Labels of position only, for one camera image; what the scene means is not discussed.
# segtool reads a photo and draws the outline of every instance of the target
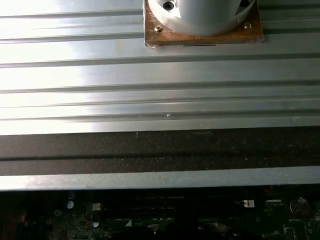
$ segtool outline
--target metal edge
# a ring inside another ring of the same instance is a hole
[[[319,184],[320,166],[111,174],[0,176],[2,191]]]

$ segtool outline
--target brass screw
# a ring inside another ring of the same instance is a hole
[[[154,28],[154,31],[156,31],[157,33],[161,33],[164,29],[162,28],[162,26],[156,26]]]
[[[249,29],[252,28],[252,24],[250,22],[247,22],[247,23],[244,24],[244,28],[249,30]]]

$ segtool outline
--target motherboard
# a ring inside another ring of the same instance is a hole
[[[15,239],[197,234],[206,236],[198,239],[319,240],[318,192],[318,186],[30,192],[16,208],[23,217],[16,220]]]

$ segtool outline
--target screw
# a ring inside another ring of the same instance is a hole
[[[235,236],[235,237],[240,237],[240,236],[241,236],[241,233],[238,232],[238,231],[234,231],[234,232],[232,233],[232,235]]]
[[[156,26],[154,28],[154,31],[156,31],[157,33],[161,33],[164,29],[162,28],[162,26]]]
[[[252,28],[252,24],[251,24],[250,22],[246,22],[246,23],[244,24],[244,28],[247,29],[247,30],[249,30],[249,29]]]
[[[54,215],[55,215],[56,217],[60,217],[60,216],[62,215],[62,211],[60,211],[59,209],[57,209],[57,210],[54,211]]]

